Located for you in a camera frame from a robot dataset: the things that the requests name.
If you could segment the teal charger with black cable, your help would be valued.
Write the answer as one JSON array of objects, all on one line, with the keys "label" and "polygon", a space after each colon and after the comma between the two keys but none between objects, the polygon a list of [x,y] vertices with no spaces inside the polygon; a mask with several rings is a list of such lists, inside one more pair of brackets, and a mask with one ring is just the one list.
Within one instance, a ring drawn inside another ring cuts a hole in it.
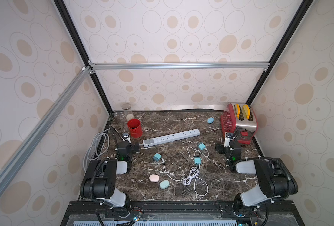
[{"label": "teal charger with black cable", "polygon": [[162,159],[162,155],[160,155],[159,153],[154,154],[153,156],[153,160],[156,162],[159,162]]}]

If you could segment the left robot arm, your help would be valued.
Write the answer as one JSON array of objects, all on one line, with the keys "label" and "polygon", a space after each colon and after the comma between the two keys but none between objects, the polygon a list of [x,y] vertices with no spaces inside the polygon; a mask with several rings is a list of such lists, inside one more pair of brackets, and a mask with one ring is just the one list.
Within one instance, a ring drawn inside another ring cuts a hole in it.
[{"label": "left robot arm", "polygon": [[92,160],[82,180],[80,196],[100,205],[129,211],[130,199],[127,194],[116,188],[116,177],[130,172],[133,154],[138,151],[138,143],[133,144],[125,140],[117,144],[116,158]]}]

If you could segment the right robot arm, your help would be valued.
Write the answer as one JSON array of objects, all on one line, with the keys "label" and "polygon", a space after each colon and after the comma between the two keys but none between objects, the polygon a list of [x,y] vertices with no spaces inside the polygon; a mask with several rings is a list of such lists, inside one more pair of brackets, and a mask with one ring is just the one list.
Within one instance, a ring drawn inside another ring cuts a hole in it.
[{"label": "right robot arm", "polygon": [[252,174],[257,177],[257,185],[235,196],[235,213],[248,207],[257,207],[275,201],[282,201],[299,191],[299,186],[287,166],[280,158],[241,157],[241,148],[216,144],[215,151],[224,154],[225,165],[233,173]]}]

